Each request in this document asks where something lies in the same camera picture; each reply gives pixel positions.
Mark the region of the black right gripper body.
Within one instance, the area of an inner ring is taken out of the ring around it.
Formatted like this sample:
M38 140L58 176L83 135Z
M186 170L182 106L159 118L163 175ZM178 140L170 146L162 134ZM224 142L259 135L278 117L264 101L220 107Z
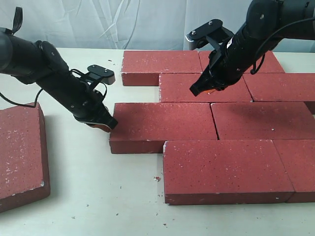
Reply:
M261 47L264 39L257 39L252 33L249 25L244 23L218 50L210 53L209 64L203 73L216 77L221 83L220 89L237 83L258 59L264 62L266 48Z

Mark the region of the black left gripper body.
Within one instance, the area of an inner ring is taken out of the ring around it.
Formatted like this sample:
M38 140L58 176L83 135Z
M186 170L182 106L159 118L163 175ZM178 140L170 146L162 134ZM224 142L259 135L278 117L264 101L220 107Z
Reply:
M107 123L108 109L104 96L70 71L53 73L41 80L41 88L83 123Z

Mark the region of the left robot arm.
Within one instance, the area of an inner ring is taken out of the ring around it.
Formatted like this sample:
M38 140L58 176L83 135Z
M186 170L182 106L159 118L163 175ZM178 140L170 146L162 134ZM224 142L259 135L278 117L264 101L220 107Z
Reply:
M96 64L87 70L82 73L69 69L55 46L47 41L33 43L13 36L9 29L0 29L2 74L26 85L36 83L78 122L110 132L118 122L103 104L106 94L96 90L96 86L113 84L114 71Z

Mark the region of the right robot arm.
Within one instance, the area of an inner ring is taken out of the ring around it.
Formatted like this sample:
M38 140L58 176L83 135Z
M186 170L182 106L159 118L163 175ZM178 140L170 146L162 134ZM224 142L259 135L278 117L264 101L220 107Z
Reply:
M209 64L190 86L194 96L209 90L222 91L237 83L249 70L256 74L268 51L283 39L314 40L313 0L253 0L246 20L236 33L212 19L186 35L190 50L207 44L214 48Z

